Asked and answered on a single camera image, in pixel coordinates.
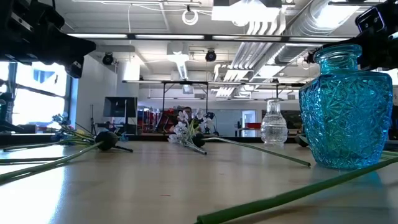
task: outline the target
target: table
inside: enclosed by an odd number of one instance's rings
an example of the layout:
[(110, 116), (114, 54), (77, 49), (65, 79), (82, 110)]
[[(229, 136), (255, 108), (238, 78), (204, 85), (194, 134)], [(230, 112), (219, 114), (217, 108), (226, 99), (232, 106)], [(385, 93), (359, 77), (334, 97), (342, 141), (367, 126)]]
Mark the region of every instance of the table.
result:
[[(345, 172), (316, 165), (308, 148), (297, 144), (271, 150), (309, 161), (311, 168), (226, 143), (207, 143), (207, 156), (167, 142), (120, 145), (134, 153), (91, 151), (66, 166), (0, 186), (1, 223), (194, 223), (199, 214)], [(0, 156), (52, 157), (77, 150), (53, 146)], [(0, 173), (28, 166), (34, 164), (0, 166)], [(397, 169), (391, 165), (229, 223), (397, 223)]]

